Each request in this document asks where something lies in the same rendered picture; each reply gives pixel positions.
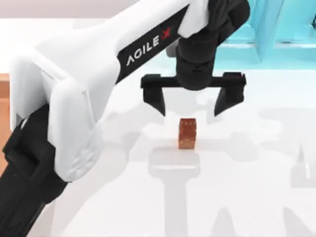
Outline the brown block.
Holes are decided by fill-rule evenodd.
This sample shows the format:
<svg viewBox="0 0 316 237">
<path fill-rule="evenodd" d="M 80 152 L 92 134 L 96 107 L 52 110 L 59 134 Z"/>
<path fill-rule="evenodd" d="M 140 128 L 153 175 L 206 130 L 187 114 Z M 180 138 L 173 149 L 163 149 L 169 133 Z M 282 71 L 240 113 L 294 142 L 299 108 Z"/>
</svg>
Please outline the brown block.
<svg viewBox="0 0 316 237">
<path fill-rule="evenodd" d="M 181 118 L 179 121 L 178 149 L 194 149 L 197 137 L 195 118 Z"/>
</svg>

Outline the light blue rack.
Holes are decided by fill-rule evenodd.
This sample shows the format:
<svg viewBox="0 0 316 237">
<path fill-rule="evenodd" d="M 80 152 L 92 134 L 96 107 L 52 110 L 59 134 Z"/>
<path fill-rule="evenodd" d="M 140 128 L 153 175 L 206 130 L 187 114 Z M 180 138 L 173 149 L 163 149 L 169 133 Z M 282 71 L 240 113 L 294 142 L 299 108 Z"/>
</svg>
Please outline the light blue rack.
<svg viewBox="0 0 316 237">
<path fill-rule="evenodd" d="M 247 22 L 217 50 L 217 70 L 316 70 L 316 0 L 248 0 Z"/>
</svg>

